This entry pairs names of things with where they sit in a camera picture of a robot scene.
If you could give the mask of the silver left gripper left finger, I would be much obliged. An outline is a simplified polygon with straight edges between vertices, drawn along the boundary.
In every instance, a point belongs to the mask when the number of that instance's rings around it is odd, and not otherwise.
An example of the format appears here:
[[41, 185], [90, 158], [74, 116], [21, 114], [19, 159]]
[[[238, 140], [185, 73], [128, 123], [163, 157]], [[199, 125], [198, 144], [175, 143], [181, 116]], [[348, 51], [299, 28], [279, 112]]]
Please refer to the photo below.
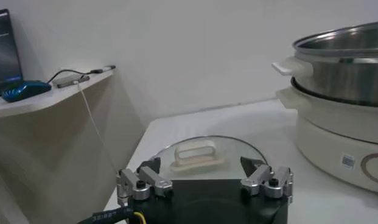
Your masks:
[[151, 196], [170, 198], [173, 183], [159, 175], [161, 159], [159, 157], [144, 161], [132, 171], [121, 169], [116, 174], [117, 203], [127, 206], [130, 200], [146, 201]]

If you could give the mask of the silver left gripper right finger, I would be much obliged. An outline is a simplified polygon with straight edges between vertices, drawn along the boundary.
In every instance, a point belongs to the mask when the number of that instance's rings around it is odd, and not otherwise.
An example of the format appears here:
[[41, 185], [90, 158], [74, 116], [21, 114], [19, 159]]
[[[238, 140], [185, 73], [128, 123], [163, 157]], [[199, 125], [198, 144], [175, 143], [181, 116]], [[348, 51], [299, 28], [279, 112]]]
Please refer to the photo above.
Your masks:
[[241, 179], [242, 192], [249, 197], [264, 194], [267, 198], [281, 199], [285, 197], [288, 204], [293, 202], [294, 174], [289, 167], [273, 170], [265, 161], [240, 157], [240, 164], [246, 174]]

